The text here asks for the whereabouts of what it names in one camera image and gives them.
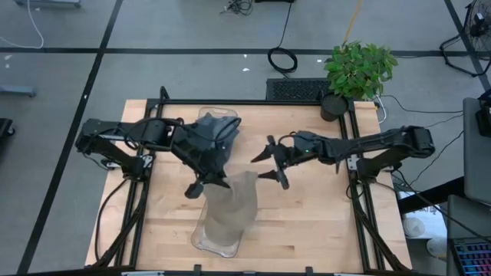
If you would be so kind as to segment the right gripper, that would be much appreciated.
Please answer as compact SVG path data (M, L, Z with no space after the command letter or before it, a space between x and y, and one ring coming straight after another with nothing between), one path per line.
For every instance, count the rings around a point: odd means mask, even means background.
M278 142L276 142L273 135L267 136L267 141L269 144L265 146L264 150L259 155L252 159L252 162L259 162L273 157L276 170L270 170L268 172L258 174L259 179L272 179L279 182L284 190L289 189L290 185L285 174L285 168L288 167L287 162L290 158L289 155L291 150L287 146L283 145L281 140L294 137L294 134L284 135L278 140Z

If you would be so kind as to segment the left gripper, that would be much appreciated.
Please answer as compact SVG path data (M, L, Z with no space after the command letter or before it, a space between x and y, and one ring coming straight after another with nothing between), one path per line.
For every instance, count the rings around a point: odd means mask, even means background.
M185 164L191 168L196 177L195 182L185 191L185 197L188 199L199 198L207 184L230 187L226 181L224 163L221 163L214 153L200 153L198 156L190 157Z

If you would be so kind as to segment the grey baseball cap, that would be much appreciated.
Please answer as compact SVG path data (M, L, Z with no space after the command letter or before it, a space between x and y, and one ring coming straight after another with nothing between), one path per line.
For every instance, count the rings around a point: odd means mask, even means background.
M214 117L206 113L196 120L197 145L208 150L217 161L226 163L231 155L234 139L238 136L241 119L234 116Z

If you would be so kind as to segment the clear plastic bin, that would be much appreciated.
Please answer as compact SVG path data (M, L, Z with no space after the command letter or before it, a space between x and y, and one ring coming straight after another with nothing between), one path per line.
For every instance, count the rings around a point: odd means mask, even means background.
M233 217L226 218L225 220L220 221L219 216L215 215L211 211L208 201L205 201L203 205L203 210L200 213L195 230L191 235L191 244L193 247L202 251L211 252L222 258L234 258L239 251L239 246L242 238L239 240L239 242L231 246L221 246L211 242L206 237L205 230L204 230L205 221L207 220L213 220L223 225L230 225L233 228L243 228L244 232L246 230L245 225L241 222L238 222Z
M230 109L218 108L218 107L203 107L199 110L199 119L200 117L204 117L206 113L211 113L214 117L225 117L225 116L234 116L238 117L237 112Z

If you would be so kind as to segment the black perforated floor mat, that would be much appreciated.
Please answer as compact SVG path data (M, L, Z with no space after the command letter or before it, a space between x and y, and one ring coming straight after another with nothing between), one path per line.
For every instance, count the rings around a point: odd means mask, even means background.
M325 78L269 78L266 81L266 100L316 101L329 88Z

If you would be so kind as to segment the black plant pot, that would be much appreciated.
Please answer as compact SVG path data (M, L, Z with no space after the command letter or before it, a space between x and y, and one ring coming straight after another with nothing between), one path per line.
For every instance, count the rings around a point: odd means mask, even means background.
M349 103L345 97L335 94L326 94L321 99L321 118L332 122L343 116L348 111Z

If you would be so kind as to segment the green leafy plant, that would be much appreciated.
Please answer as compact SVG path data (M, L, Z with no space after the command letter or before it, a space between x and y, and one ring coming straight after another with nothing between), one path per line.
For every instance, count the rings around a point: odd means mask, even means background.
M329 91L335 95L373 100L384 94L384 84L398 65L390 48L353 41L337 46L325 60Z

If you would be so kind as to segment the white paper cup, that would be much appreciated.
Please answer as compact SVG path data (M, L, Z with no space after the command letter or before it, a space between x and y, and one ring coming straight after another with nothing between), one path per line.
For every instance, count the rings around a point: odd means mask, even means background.
M425 233L425 226L418 218L404 218L403 219L404 234L408 238L418 238Z

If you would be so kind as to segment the yellow pole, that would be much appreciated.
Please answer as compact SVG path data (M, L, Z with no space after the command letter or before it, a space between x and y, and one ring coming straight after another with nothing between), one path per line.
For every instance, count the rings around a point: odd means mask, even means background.
M363 0L358 0L358 3L356 5L356 9L354 11L354 14L351 17L350 23L348 25L348 29L347 29L347 31L345 33L345 36L344 36L344 39L343 39L343 43L342 43L343 45L348 42L348 39L349 39L350 33L352 31L353 25L354 25L354 23L356 21L356 18L357 18L358 14L359 14L359 12L361 10L362 2L363 2Z

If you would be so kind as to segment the black desk device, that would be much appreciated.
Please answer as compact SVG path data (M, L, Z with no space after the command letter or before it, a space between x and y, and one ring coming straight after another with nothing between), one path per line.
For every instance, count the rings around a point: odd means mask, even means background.
M491 88L479 98L479 110L476 112L476 122L481 136L491 137Z

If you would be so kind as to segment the grey table foot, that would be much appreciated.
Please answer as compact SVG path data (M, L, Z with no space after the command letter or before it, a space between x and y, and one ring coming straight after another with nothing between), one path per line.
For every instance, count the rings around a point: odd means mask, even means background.
M35 97L36 91L29 86L16 86L0 84L0 94L14 94L19 96Z

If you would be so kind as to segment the laptop with rainbow keyboard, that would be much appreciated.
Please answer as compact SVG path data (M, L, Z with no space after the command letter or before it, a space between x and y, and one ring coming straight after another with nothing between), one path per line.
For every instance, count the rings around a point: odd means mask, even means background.
M491 276L491 207L451 195L448 215L473 230L447 223L447 276Z

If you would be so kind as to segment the black floor fan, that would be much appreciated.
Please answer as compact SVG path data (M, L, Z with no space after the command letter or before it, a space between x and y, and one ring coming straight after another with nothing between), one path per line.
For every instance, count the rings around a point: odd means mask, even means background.
M446 48L457 41L467 41L470 44L470 56L488 64L482 73L471 72L450 62ZM463 26L456 36L440 45L445 64L471 77L484 75L491 68L491 0L472 0L466 6L466 16Z

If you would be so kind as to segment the black aluminium table frame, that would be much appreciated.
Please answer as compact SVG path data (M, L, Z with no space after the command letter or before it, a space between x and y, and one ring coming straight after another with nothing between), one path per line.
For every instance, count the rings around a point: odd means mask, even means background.
M297 128L342 137L379 131L374 105L364 102L356 103L355 114L328 123L320 118L314 101L153 98L128 100L122 121L132 123L156 113L193 120L202 107L235 110L242 118L242 132L251 136L250 143L240 146L238 156L229 164L234 172L272 168L269 162L252 162L269 134ZM193 173L178 159L167 153L157 156L147 210L110 261L112 268L155 271L159 276L391 272L388 260L354 215L345 167L336 169L320 163L298 167L291 172L291 188L286 191L273 182L259 183L257 221L234 258L222 258L191 245L191 234L203 208L202 199L184 197L193 179Z

